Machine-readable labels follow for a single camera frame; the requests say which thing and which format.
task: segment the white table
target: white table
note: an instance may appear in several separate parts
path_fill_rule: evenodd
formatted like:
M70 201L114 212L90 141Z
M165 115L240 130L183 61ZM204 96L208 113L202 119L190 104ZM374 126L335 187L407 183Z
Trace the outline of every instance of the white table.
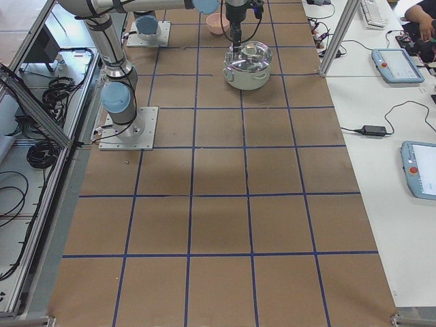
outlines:
M322 20L334 33L346 1L334 1L336 13ZM357 40L369 48L386 48L385 34L400 29L398 18L386 0L377 0L388 26L383 31L365 29L356 14L345 40ZM307 16L324 17L331 6L304 4ZM398 48L389 34L390 48ZM396 87L383 81L375 69L371 52L356 43L344 43L347 55L335 59L327 83L341 127L358 129L363 125L383 125L391 107L414 100L430 108L429 122L436 127L436 79L421 69L425 82ZM397 307L436 307L436 201L414 198L407 188L400 147L403 141L436 143L436 133L424 122L426 109L407 104L388 116L395 134L368 138L344 132L356 178L362 193L386 277Z

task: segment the person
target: person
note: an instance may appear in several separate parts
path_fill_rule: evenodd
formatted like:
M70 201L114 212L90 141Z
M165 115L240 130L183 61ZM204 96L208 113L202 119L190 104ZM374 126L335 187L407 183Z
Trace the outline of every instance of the person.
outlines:
M430 41L435 33L431 23L436 18L436 0L423 0L410 7L405 18L409 23L403 28L414 42L418 39Z

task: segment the robotic arm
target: robotic arm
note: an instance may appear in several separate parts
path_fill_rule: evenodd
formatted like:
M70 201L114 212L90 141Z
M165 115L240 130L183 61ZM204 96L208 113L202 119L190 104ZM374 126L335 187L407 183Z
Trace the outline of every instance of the robotic arm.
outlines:
M232 37L233 52L239 52L242 41L242 29L240 27L247 17L247 10L254 9L255 17L262 19L264 12L262 0L225 0L225 17L230 22L230 36Z
M136 108L135 89L138 74L125 57L109 13L134 12L137 25L138 18L141 19L141 32L145 35L152 35L159 33L157 21L153 15L155 10L195 8L203 14L211 14L218 8L219 2L220 0L59 0L68 12L76 15L76 19L85 21L95 47L105 64L102 103L109 112L115 132L115 135L108 137L116 136L119 138L117 142L130 143L130 146L120 147L118 145L119 150L141 149L143 144L137 142L137 139L143 137L143 134L152 132L143 133L146 121L142 120L140 113L148 108L141 108L141 110ZM247 10L250 8L254 9L256 17L261 20L262 0L225 0L226 17L232 28L234 52L240 51L243 42L240 24L246 18Z

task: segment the power adapter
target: power adapter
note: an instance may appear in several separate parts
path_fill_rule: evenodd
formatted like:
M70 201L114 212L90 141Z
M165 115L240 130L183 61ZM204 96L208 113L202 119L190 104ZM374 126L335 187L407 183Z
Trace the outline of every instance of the power adapter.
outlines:
M323 51L318 53L318 57L319 58L324 58L325 55L326 55L326 51L325 50L323 50ZM334 57L335 58L341 58L343 55L344 55L344 53L342 53L340 50L338 50Z
M384 126L363 125L361 129L355 129L354 131L365 136L383 137L389 134Z

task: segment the pot handle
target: pot handle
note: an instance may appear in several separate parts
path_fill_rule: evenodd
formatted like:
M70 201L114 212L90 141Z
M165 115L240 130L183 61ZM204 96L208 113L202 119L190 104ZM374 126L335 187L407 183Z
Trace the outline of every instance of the pot handle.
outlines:
M263 80L266 77L267 73L263 73L262 75L253 75L254 80Z

